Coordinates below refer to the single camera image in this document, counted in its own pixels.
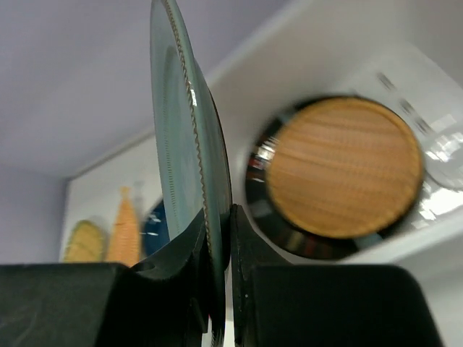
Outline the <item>dark blue leaf dish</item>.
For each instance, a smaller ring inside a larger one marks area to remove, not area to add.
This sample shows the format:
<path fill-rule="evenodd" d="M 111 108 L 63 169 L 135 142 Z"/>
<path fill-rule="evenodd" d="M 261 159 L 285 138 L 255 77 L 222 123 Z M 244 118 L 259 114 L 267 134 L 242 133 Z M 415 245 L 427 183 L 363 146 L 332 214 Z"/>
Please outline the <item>dark blue leaf dish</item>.
<path fill-rule="evenodd" d="M 141 229 L 144 255 L 151 256 L 170 242 L 163 200 L 146 215 Z"/>

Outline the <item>orange woven round plate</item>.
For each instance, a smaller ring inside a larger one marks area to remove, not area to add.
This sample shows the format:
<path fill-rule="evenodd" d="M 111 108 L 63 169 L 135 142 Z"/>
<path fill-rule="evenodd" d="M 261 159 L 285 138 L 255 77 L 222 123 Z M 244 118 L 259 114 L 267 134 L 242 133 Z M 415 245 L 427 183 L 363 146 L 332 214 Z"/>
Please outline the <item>orange woven round plate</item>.
<path fill-rule="evenodd" d="M 268 192 L 295 226 L 350 239 L 381 231 L 414 205 L 423 181 L 422 151 L 391 109 L 362 98 L 318 100 L 276 135 Z"/>

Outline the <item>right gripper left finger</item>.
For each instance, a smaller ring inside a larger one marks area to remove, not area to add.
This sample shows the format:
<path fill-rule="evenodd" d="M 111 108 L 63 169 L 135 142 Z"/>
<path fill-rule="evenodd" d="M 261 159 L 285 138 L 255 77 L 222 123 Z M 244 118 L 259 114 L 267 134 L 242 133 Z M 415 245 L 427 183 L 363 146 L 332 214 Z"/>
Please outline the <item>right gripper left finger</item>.
<path fill-rule="evenodd" d="M 208 311 L 208 216 L 129 267 L 1 266 L 3 346 L 200 346 Z"/>

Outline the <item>teal round ceramic plate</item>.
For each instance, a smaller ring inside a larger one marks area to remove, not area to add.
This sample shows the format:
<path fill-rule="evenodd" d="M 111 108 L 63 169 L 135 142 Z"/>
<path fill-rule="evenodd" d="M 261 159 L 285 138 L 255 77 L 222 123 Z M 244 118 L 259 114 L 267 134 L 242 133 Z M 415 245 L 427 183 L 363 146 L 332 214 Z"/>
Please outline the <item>teal round ceramic plate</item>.
<path fill-rule="evenodd" d="M 228 159 L 220 119 L 194 56 L 175 1 L 153 1 L 150 73 L 161 188 L 169 231 L 183 234 L 194 220 L 205 234 L 211 344 L 224 344 L 224 250 L 232 208 Z"/>

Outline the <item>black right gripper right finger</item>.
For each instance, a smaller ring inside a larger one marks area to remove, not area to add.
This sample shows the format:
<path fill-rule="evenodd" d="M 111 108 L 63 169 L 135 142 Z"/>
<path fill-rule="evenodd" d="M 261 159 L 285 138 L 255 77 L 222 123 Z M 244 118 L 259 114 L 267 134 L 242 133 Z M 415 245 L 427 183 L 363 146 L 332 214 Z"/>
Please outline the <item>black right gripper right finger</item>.
<path fill-rule="evenodd" d="M 394 265 L 293 265 L 231 208 L 237 346 L 441 346 L 422 289 Z"/>

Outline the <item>orange leaf-shaped plate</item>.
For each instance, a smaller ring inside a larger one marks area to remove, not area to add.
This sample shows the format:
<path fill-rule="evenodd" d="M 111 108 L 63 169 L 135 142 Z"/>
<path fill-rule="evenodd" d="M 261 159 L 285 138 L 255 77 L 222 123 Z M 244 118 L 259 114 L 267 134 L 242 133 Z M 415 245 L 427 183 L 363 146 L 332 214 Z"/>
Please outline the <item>orange leaf-shaped plate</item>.
<path fill-rule="evenodd" d="M 122 187 L 120 192 L 121 201 L 111 230 L 106 261 L 132 267 L 140 260 L 140 227 L 130 197 L 130 188 Z"/>

